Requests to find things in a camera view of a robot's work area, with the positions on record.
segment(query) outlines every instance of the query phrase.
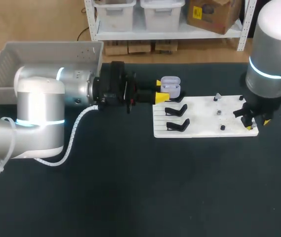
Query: black bracket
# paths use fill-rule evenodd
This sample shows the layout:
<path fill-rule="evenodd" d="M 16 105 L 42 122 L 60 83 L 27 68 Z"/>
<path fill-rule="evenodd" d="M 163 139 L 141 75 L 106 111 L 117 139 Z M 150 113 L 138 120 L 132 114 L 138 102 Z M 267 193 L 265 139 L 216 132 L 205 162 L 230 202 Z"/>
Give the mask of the black bracket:
<path fill-rule="evenodd" d="M 185 97 L 185 91 L 182 91 L 177 98 L 170 99 L 170 101 L 166 101 L 166 102 L 177 102 L 177 103 L 180 103 L 183 100 L 184 97 Z"/>
<path fill-rule="evenodd" d="M 173 122 L 167 122 L 166 126 L 168 131 L 184 132 L 186 128 L 189 126 L 189 124 L 190 124 L 190 119 L 187 118 L 182 125 Z"/>
<path fill-rule="evenodd" d="M 180 110 L 175 110 L 175 109 L 166 107 L 165 112 L 166 112 L 166 116 L 181 117 L 187 109 L 188 109 L 188 105 L 184 104 Z"/>

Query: white plastic basket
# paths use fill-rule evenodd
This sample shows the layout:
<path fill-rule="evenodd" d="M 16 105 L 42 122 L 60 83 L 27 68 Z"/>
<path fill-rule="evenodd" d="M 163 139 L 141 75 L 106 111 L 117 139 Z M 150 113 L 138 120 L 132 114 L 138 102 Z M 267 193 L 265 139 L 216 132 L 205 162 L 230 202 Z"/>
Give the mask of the white plastic basket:
<path fill-rule="evenodd" d="M 177 32 L 185 0 L 140 0 L 150 32 Z"/>
<path fill-rule="evenodd" d="M 133 10 L 136 0 L 127 0 L 123 4 L 97 4 L 93 6 L 97 9 L 100 22 L 104 31 L 132 31 Z"/>

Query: metal shelf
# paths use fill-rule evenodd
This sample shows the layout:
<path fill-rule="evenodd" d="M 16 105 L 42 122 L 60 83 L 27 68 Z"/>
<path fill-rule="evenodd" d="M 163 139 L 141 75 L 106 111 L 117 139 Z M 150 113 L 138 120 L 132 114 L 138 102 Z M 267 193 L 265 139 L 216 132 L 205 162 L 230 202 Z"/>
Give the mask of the metal shelf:
<path fill-rule="evenodd" d="M 102 23 L 97 27 L 97 40 L 175 40 L 175 39 L 209 39 L 209 38 L 239 38 L 242 32 L 242 24 L 238 20 L 235 25 L 225 34 L 220 35 L 206 31 L 186 23 L 182 13 L 177 32 L 148 32 L 145 25 L 144 9 L 138 4 L 134 8 L 132 32 L 106 32 Z"/>
<path fill-rule="evenodd" d="M 238 51 L 243 51 L 250 29 L 253 12 L 257 0 L 246 0 L 244 25 L 238 19 L 225 35 L 206 31 L 186 23 L 185 14 L 180 15 L 179 29 L 177 32 L 148 32 L 145 25 L 144 10 L 137 4 L 133 15 L 132 32 L 106 32 L 102 23 L 95 20 L 95 10 L 92 0 L 85 0 L 90 35 L 92 41 L 98 40 L 175 40 L 175 39 L 212 39 L 212 38 L 240 38 Z"/>

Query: cardboard box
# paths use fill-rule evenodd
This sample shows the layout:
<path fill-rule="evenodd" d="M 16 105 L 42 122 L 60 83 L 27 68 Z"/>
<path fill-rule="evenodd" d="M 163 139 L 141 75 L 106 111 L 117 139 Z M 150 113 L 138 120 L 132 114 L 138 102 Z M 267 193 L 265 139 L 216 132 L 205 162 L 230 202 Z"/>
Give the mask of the cardboard box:
<path fill-rule="evenodd" d="M 225 34 L 239 18 L 242 0 L 190 0 L 188 24 Z"/>
<path fill-rule="evenodd" d="M 130 40 L 128 41 L 129 53 L 151 52 L 150 40 Z"/>
<path fill-rule="evenodd" d="M 110 40 L 104 41 L 104 50 L 106 55 L 126 55 L 127 41 L 126 40 Z"/>
<path fill-rule="evenodd" d="M 178 41 L 176 39 L 156 40 L 156 51 L 176 52 L 178 49 Z"/>

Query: black table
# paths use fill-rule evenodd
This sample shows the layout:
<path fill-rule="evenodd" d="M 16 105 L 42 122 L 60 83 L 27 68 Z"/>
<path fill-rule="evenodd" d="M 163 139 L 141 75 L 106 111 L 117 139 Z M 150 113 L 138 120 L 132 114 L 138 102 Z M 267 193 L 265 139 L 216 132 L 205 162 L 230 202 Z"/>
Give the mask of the black table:
<path fill-rule="evenodd" d="M 126 68 L 179 76 L 189 96 L 238 95 L 246 64 Z M 88 114 L 62 166 L 6 165 L 0 237 L 281 236 L 281 108 L 257 137 L 200 139 L 154 138 L 151 106 L 125 111 Z M 66 110 L 66 144 L 79 113 Z M 16 118 L 15 107 L 0 106 L 2 116 Z"/>

